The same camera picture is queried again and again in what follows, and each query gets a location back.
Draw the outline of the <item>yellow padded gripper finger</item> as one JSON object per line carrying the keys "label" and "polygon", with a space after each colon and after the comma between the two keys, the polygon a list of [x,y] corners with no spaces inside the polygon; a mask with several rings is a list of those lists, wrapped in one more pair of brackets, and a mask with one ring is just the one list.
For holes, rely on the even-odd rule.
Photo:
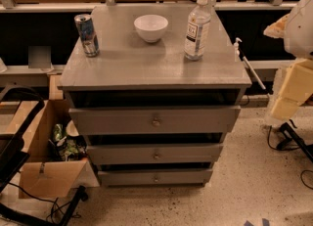
{"label": "yellow padded gripper finger", "polygon": [[263,34],[271,38],[283,38],[288,17],[289,14],[286,14],[279,18],[276,22],[268,25],[264,29]]}
{"label": "yellow padded gripper finger", "polygon": [[313,95],[313,61],[297,59],[287,68],[283,84],[270,111],[279,120],[290,119]]}

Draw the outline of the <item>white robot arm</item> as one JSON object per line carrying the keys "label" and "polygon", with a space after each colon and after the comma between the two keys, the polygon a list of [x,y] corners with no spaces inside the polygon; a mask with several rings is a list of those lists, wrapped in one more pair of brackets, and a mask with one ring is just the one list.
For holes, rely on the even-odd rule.
{"label": "white robot arm", "polygon": [[285,50],[295,56],[277,92],[270,115],[290,119],[313,94],[313,0],[300,0],[292,10],[268,25],[263,34],[282,38]]}

